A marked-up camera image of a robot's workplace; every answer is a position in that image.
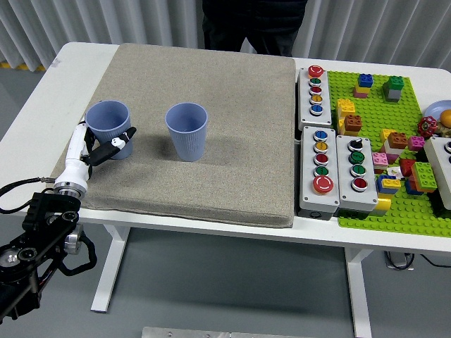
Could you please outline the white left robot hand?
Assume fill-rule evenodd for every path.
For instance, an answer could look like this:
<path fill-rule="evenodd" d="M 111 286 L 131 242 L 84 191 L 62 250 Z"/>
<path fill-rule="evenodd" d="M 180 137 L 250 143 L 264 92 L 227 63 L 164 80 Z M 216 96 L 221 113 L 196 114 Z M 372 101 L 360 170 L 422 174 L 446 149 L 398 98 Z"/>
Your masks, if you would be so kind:
<path fill-rule="evenodd" d="M 91 177 L 92 167 L 122 151 L 131 143 L 136 131 L 135 127 L 130 127 L 112 140 L 92 149 L 96 137 L 85 121 L 79 123 L 68 145 L 65 169 L 55 180 L 54 192 L 82 199 L 87 192 L 87 181 Z"/>

